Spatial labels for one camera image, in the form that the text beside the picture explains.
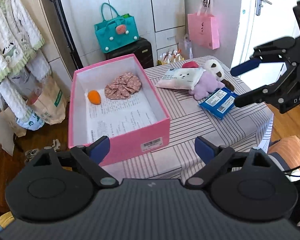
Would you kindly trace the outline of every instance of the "black suitcase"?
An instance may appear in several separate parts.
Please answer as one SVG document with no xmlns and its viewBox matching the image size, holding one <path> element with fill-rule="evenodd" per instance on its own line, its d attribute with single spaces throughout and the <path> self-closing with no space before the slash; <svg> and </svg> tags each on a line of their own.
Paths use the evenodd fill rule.
<svg viewBox="0 0 300 240">
<path fill-rule="evenodd" d="M 115 49 L 109 53 L 105 53 L 105 56 L 106 59 L 111 59 L 128 54 L 136 55 L 137 59 L 144 69 L 154 66 L 151 43 L 141 37 L 136 42 Z"/>
</svg>

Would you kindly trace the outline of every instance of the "pink box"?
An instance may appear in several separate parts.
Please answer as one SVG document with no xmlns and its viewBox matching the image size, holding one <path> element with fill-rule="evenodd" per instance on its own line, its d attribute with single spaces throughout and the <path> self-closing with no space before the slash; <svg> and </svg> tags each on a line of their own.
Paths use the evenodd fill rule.
<svg viewBox="0 0 300 240">
<path fill-rule="evenodd" d="M 138 76 L 142 83 L 140 92 L 128 100 L 106 99 L 105 86 L 126 72 Z M 100 106 L 94 106 L 87 100 L 86 94 L 90 90 L 100 93 Z M 169 129 L 169 114 L 134 54 L 74 72 L 69 110 L 69 148 L 88 146 L 102 135 L 110 134 L 110 152 L 100 163 L 100 166 L 105 166 L 168 145 Z"/>
</svg>

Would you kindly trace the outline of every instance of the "red plush object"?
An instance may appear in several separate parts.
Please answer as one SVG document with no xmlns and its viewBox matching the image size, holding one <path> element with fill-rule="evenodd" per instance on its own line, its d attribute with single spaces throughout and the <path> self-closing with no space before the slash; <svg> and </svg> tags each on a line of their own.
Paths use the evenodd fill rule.
<svg viewBox="0 0 300 240">
<path fill-rule="evenodd" d="M 198 68 L 199 65 L 194 61 L 186 62 L 182 65 L 182 68 Z"/>
<path fill-rule="evenodd" d="M 125 24 L 121 24 L 119 26 L 116 27 L 115 31 L 117 34 L 124 34 L 127 30 L 127 27 Z"/>
</svg>

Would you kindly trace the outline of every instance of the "teal handbag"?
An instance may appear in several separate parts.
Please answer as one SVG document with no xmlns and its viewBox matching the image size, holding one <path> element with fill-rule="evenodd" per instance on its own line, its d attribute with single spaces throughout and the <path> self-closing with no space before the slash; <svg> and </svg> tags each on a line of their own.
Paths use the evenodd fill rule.
<svg viewBox="0 0 300 240">
<path fill-rule="evenodd" d="M 108 5 L 117 17 L 106 21 L 103 16 L 103 6 Z M 94 30 L 103 53 L 108 53 L 121 48 L 139 39 L 136 22 L 133 16 L 125 14 L 120 16 L 108 3 L 103 3 L 100 8 L 103 21 L 94 25 Z"/>
</svg>

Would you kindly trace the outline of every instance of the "striped tablecloth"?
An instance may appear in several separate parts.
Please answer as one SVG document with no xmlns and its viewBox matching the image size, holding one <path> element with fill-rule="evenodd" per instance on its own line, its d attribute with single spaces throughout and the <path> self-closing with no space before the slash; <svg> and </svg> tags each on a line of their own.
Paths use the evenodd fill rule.
<svg viewBox="0 0 300 240">
<path fill-rule="evenodd" d="M 200 66 L 209 59 L 216 58 L 206 56 L 192 61 Z M 185 62 L 157 66 L 145 71 L 151 82 L 156 84 L 169 68 L 181 68 Z M 225 78 L 234 85 L 235 93 L 250 91 L 242 80 L 232 77 L 229 69 L 220 63 L 225 70 Z M 195 100 L 187 90 L 157 88 L 157 92 L 170 114 L 170 142 L 166 147 L 151 153 L 103 167 L 119 181 L 123 178 L 181 178 L 184 182 L 205 165 L 194 151 L 194 140 L 200 135 L 216 146 L 227 145 L 242 152 L 259 146 L 267 152 L 273 113 L 265 103 L 234 107 L 220 120 L 201 109 L 198 104 L 204 100 Z"/>
</svg>

